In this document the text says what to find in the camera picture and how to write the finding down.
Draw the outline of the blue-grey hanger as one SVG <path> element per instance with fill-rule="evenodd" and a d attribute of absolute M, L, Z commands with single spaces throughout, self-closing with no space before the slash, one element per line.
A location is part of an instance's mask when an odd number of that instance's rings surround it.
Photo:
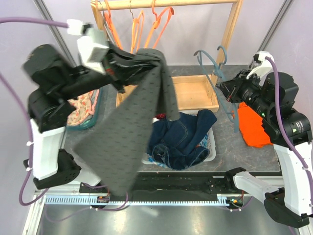
<path fill-rule="evenodd" d="M 228 108 L 228 106 L 226 104 L 226 99 L 223 98 L 221 96 L 221 94 L 218 92 L 218 89 L 217 89 L 216 85 L 213 84 L 212 79 L 209 77 L 209 75 L 208 75 L 208 73 L 207 73 L 207 71 L 206 71 L 206 69 L 205 69 L 205 67 L 203 65 L 202 55 L 205 55 L 213 64 L 214 68 L 213 68 L 212 75 L 217 76 L 223 82 L 226 81 L 225 75 L 223 74 L 221 68 L 222 68 L 222 65 L 225 65 L 227 63 L 227 52 L 226 52 L 226 49 L 222 45 L 219 45 L 217 47 L 217 51 L 219 51 L 220 49 L 222 50 L 223 55 L 224 55 L 224 60 L 222 62 L 216 62 L 213 59 L 213 57 L 208 52 L 206 52 L 203 49 L 197 50 L 194 53 L 194 56 L 197 57 L 197 60 L 198 60 L 198 63 L 200 65 L 201 69 L 202 69 L 202 72 L 206 76 L 206 78 L 208 79 L 210 85 L 212 86 L 213 91 L 215 92 L 215 94 L 217 96 L 217 100 L 221 104 L 221 106 L 222 106 L 222 108 L 224 110 L 224 113 L 227 115 L 229 121 L 231 123 L 233 123 L 234 133 L 237 133 L 237 132 L 239 132 L 238 107 L 237 107 L 236 104 L 233 103 L 233 104 L 231 104 L 230 108 Z"/>

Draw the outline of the orange hanger of floral skirt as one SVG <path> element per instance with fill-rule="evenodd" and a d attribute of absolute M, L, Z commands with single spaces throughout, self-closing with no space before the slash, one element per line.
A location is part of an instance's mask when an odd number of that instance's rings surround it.
<path fill-rule="evenodd" d="M 131 53 L 135 53 L 139 50 L 142 30 L 144 25 L 144 11 L 141 10 L 138 17 L 133 19 L 132 24 L 132 42 L 131 42 Z"/>

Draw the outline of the orange hanger of white skirt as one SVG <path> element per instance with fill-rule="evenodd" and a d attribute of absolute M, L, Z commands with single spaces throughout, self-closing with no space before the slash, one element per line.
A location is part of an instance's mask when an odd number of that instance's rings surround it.
<path fill-rule="evenodd" d="M 122 43 L 120 41 L 120 38 L 119 38 L 119 35 L 116 31 L 116 28 L 113 24 L 113 21 L 112 21 L 112 16 L 111 16 L 111 10 L 110 10 L 110 6 L 109 6 L 109 3 L 107 0 L 104 0 L 105 2 L 105 6 L 107 8 L 107 12 L 104 12 L 104 19 L 108 25 L 108 28 L 113 36 L 113 39 L 115 41 L 115 44 L 120 48 L 120 49 L 123 49 L 123 46 L 122 46 Z"/>

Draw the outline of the blue floral skirt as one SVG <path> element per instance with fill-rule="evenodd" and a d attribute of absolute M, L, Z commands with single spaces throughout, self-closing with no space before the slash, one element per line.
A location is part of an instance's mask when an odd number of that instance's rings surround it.
<path fill-rule="evenodd" d="M 148 161 L 172 170 L 186 170 L 209 157 L 208 139 L 203 133 L 153 132 L 146 149 Z"/>

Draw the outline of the orange hanger of denim skirt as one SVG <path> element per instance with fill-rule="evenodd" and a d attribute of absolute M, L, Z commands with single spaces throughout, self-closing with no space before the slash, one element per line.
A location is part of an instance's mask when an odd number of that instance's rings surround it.
<path fill-rule="evenodd" d="M 159 43 L 159 41 L 160 41 L 160 39 L 161 39 L 161 37 L 162 37 L 162 35 L 163 35 L 163 33 L 164 33 L 166 27 L 167 27 L 167 25 L 168 25 L 168 23 L 169 23 L 170 20 L 171 20 L 171 17 L 175 14 L 174 8 L 171 7 L 171 6 L 165 7 L 165 8 L 161 11 L 161 13 L 158 14 L 158 13 L 155 11 L 155 3 L 156 3 L 156 0 L 153 0 L 153 1 L 152 1 L 152 7 L 151 7 L 152 13 L 153 13 L 154 16 L 155 16 L 155 21 L 153 22 L 152 27 L 151 27 L 151 29 L 150 29 L 150 31 L 149 31 L 149 34 L 148 34 L 147 39 L 146 39 L 145 44 L 144 44 L 144 48 L 148 48 L 148 45 L 149 45 L 150 40 L 151 40 L 151 38 L 152 38 L 152 36 L 153 36 L 153 33 L 154 33 L 154 32 L 159 28 L 159 26 L 161 25 L 161 21 L 162 21 L 163 15 L 164 15 L 165 13 L 168 13 L 166 23 L 165 23 L 165 25 L 163 26 L 162 31 L 160 32 L 159 36 L 157 37 L 157 39 L 156 39 L 154 45 L 152 46 L 152 48 L 156 48 L 156 47 L 157 47 L 157 45 L 158 45 L 158 43 Z"/>

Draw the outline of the red polka dot skirt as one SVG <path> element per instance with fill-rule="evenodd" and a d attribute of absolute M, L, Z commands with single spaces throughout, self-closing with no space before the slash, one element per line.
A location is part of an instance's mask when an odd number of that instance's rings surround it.
<path fill-rule="evenodd" d="M 155 118 L 157 118 L 157 119 L 164 119 L 164 118 L 166 118 L 166 114 L 165 113 L 158 114 L 158 115 L 155 116 Z"/>

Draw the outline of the dark grey dotted garment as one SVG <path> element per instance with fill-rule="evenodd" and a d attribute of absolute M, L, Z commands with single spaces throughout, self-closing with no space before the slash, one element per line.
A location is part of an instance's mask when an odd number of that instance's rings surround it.
<path fill-rule="evenodd" d="M 74 146 L 81 157 L 116 196 L 133 185 L 152 133 L 153 117 L 165 113 L 179 119 L 171 73 L 162 52 L 142 48 L 123 59 L 114 56 L 110 68 L 136 88 L 88 136 Z"/>

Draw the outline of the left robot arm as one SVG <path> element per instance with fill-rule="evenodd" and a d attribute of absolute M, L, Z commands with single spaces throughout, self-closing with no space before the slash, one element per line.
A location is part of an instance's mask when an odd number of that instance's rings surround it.
<path fill-rule="evenodd" d="M 107 54 L 100 57 L 104 74 L 82 65 L 72 67 L 50 44 L 36 47 L 24 63 L 24 71 L 39 86 L 27 102 L 34 143 L 32 159 L 25 163 L 32 168 L 37 189 L 65 185 L 79 176 L 82 168 L 60 147 L 67 118 L 75 111 L 69 100 L 108 84 L 123 90 L 124 83 L 110 68 L 113 54 L 119 51 L 109 45 Z"/>

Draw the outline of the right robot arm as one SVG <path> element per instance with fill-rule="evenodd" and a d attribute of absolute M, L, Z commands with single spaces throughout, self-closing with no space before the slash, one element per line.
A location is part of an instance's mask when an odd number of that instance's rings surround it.
<path fill-rule="evenodd" d="M 270 72 L 263 85 L 260 78 L 242 70 L 232 80 L 218 83 L 217 88 L 228 102 L 244 102 L 261 118 L 278 157 L 284 185 L 271 186 L 236 168 L 229 171 L 224 187 L 231 193 L 244 190 L 263 203 L 275 222 L 299 229 L 309 225 L 313 213 L 311 124 L 293 107 L 299 88 L 291 75 Z"/>

